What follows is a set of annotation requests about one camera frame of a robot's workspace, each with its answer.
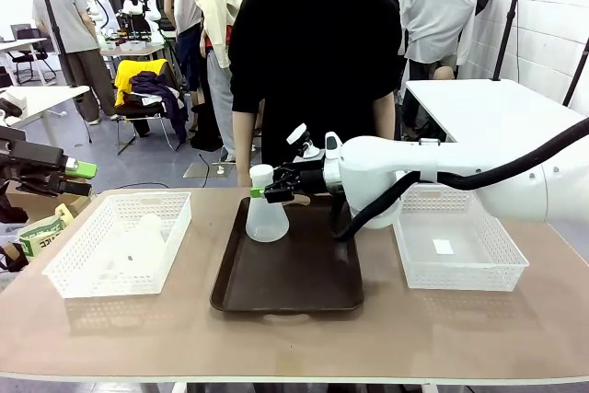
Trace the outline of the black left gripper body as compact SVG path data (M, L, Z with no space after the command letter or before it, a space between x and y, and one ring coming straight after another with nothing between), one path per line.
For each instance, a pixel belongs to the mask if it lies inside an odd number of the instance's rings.
M63 149L26 140L24 131L1 129L1 180L19 181L28 176L45 178L65 172Z

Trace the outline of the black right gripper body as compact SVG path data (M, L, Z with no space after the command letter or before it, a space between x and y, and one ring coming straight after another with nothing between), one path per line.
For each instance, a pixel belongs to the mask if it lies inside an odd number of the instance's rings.
M300 170L294 180L294 192L303 194L327 193L327 185L321 168Z

